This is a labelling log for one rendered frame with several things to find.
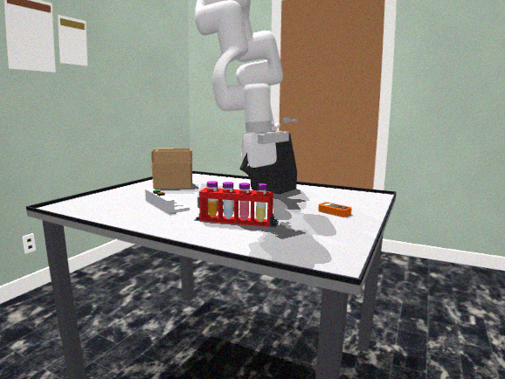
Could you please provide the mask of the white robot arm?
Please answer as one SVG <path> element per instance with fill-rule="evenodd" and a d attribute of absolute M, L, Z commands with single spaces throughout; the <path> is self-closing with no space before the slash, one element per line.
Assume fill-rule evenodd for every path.
<path fill-rule="evenodd" d="M 250 5 L 251 0 L 197 0 L 198 31 L 204 36 L 218 33 L 221 55 L 212 74 L 215 101 L 223 111 L 245 110 L 246 132 L 258 134 L 258 144 L 289 141 L 288 132 L 274 131 L 280 123 L 274 125 L 270 102 L 269 86 L 283 80 L 276 40 L 270 31 L 253 33 Z M 241 66 L 239 85 L 228 86 L 226 67 L 236 59 L 266 60 Z"/>

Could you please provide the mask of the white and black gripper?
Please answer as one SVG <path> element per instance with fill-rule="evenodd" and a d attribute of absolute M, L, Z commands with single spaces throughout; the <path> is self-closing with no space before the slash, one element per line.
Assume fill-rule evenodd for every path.
<path fill-rule="evenodd" d="M 276 160 L 277 159 L 277 160 Z M 258 144 L 258 134 L 245 132 L 242 140 L 242 164 L 240 169 L 250 176 L 252 190 L 259 190 L 258 167 L 264 166 L 264 183 L 272 188 L 272 174 L 280 163 L 276 154 L 276 144 Z M 249 166 L 249 169 L 247 168 Z"/>

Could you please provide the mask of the orange digital multimeter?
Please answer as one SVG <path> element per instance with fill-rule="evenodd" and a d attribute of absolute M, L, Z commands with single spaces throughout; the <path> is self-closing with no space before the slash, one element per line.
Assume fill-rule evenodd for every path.
<path fill-rule="evenodd" d="M 348 206 L 328 202 L 320 203 L 318 206 L 318 211 L 339 217 L 346 217 L 351 215 L 351 209 L 352 208 Z"/>

